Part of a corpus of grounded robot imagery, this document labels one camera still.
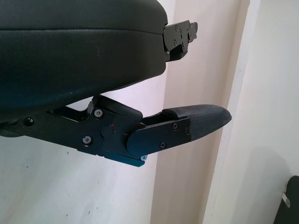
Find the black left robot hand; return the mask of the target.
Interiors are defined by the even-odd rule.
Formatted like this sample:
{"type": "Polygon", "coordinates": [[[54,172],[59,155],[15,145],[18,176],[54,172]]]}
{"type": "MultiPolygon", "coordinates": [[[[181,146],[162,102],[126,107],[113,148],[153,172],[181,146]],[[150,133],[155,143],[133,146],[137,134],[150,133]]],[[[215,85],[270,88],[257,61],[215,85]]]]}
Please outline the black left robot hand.
{"type": "Polygon", "coordinates": [[[3,0],[0,134],[28,136],[140,167],[149,154],[213,133],[217,105],[142,113],[104,96],[163,74],[197,37],[156,0],[3,0]]]}

